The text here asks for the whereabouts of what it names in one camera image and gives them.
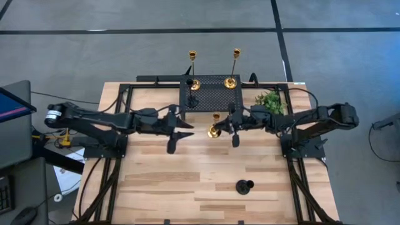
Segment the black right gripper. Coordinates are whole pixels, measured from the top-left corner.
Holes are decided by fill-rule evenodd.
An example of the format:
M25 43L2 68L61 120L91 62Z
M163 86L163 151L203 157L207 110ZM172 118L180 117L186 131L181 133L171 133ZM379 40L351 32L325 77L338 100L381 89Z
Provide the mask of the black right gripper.
M232 112L228 118L215 124L217 130L227 131L232 135L232 146L240 145L238 131L253 129L271 130L271 113L265 107L253 105L250 108L243 107L241 111Z

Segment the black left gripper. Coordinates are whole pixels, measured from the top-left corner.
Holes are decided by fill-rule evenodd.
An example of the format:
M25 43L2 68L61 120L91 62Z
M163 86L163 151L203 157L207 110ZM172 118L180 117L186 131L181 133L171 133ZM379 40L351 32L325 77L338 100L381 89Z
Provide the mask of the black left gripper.
M169 136L167 142L167 153L174 154L176 151L177 143L180 139L192 136L193 132L175 132L175 128L192 129L193 126L183 121L179 116L176 115L178 107L176 105L170 105L168 107L167 114L163 117L163 129L164 132Z

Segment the short gold candlestick holder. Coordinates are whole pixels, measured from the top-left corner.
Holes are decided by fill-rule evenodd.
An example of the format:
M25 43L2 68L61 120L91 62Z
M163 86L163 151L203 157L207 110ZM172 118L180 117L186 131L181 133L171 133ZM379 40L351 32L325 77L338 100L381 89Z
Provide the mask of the short gold candlestick holder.
M220 117L221 115L218 112L214 112L212 115L213 124L207 129L207 135L210 138L218 138L221 135L221 130L214 127L214 125L219 121Z

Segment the black candlestick holder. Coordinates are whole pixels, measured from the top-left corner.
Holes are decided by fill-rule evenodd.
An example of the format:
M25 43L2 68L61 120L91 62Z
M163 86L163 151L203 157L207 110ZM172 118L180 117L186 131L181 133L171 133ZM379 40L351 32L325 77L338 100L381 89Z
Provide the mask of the black candlestick holder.
M252 180L239 180L236 185L236 191L241 195L247 195L250 190L254 187L254 182Z
M187 84L188 89L189 89L189 96L187 97L186 106L189 107L189 108L194 108L194 107L196 107L198 105L199 101L193 95L193 90L191 89L191 87L193 85L193 80L192 79L188 79L186 81L186 84Z

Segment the tall gold candlestick holder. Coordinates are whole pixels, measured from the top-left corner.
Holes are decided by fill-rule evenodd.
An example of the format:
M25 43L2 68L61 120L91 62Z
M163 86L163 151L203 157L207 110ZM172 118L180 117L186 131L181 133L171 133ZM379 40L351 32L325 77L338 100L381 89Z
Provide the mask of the tall gold candlestick holder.
M197 56L197 52L196 52L195 50L189 51L189 58L190 58L190 60L191 60L191 69L192 69L192 81L193 81L193 84L192 84L191 89L192 89L193 91L198 90L198 89L200 88L200 86L201 86L200 81L197 80L197 79L194 77L194 61L195 61L195 59L196 59L196 56Z
M238 59L238 57L240 55L241 55L241 49L240 48L234 48L231 75L224 80L224 86L226 88L228 88L228 89L234 89L238 84L238 82L234 78L234 70L235 70L235 67L236 67L236 61L237 61L237 59Z

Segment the black perforated metal rack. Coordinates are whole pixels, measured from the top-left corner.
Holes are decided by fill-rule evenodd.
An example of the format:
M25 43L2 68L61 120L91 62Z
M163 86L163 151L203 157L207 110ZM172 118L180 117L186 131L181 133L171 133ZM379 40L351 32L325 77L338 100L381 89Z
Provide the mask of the black perforated metal rack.
M230 104L234 104L236 110L241 109L243 106L243 95L240 76L234 75L234 79L237 81L237 86L234 89L229 89L224 85L224 81L230 77L230 75L181 76L179 86L181 118L185 120L186 113L228 112ZM188 79L200 82L200 88L192 91L192 96L199 101L195 107L188 107L186 105L190 97L189 86L186 84Z

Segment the green plant in white pot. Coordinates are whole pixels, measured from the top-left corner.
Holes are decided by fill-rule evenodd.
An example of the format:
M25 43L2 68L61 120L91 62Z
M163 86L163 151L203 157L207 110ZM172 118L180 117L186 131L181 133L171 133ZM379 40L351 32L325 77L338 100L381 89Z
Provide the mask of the green plant in white pot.
M284 114L285 103L281 102L280 94L277 91L269 91L261 93L255 97L257 105L264 106L269 112L273 114Z

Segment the black stand beam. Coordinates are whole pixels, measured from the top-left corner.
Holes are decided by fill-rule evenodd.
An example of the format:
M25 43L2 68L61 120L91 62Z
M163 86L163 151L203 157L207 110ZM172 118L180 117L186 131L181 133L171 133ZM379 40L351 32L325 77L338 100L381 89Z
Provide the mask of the black stand beam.
M70 157L51 151L45 147L49 139L44 136L32 136L32 158L44 158L48 164L82 174L84 164Z

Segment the white paper sheets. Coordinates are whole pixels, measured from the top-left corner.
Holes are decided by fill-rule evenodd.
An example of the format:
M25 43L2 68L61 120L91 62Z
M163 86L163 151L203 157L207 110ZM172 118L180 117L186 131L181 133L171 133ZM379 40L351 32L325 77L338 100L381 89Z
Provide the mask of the white paper sheets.
M73 160L77 160L78 162L84 164L84 158L83 158L84 151L85 151L84 148L81 148L76 152L69 151L69 154L67 154L66 157L71 158ZM62 195L67 195L70 192L79 188L82 178L81 174L67 171L57 166L53 166L53 168Z

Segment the grey furniture leg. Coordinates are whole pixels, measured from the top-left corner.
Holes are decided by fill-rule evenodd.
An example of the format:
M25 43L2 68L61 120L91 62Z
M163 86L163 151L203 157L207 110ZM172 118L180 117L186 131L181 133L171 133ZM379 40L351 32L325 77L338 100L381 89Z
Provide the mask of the grey furniture leg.
M386 119L383 119L382 121L375 122L372 125L372 128L374 130L380 130L387 126L394 126L398 131L400 131L400 112L392 116L389 116Z

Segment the grey side table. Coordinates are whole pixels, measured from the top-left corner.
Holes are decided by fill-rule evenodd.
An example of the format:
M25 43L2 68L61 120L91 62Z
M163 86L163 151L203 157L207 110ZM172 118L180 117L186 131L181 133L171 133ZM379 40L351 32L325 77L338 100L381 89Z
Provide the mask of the grey side table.
M14 209L0 215L0 225L11 225L23 210L32 207L31 225L48 225L46 163L32 159L31 116L0 123L0 176L9 176Z

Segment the monitor with blue screen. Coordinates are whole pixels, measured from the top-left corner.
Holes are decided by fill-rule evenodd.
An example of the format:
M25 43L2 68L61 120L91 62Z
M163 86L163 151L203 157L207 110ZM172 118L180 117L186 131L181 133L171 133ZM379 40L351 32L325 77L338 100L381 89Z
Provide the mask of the monitor with blue screen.
M35 113L37 109L0 87L0 123Z

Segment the black computer mouse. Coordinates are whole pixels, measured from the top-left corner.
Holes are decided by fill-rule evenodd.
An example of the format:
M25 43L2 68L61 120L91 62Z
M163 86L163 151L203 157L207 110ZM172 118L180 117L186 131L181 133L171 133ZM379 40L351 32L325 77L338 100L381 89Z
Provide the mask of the black computer mouse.
M31 225L36 219L37 215L37 207L25 207L14 217L10 225Z

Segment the black keyboard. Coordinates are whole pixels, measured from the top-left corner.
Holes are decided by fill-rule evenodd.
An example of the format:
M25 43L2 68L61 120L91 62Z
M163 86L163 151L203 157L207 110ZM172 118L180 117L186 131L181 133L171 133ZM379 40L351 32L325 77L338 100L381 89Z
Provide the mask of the black keyboard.
M12 176L0 177L0 215L14 209L14 184Z

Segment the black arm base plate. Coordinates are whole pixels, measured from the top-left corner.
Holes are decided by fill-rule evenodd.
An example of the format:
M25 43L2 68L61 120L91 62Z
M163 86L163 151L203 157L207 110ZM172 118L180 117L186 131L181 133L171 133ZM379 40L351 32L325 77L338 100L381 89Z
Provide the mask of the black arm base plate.
M85 137L81 142L85 148L85 158L124 158L128 145L128 137L120 136L115 144L100 144L96 139Z
M324 144L320 136L295 142L290 134L280 138L282 155L287 158L325 158Z

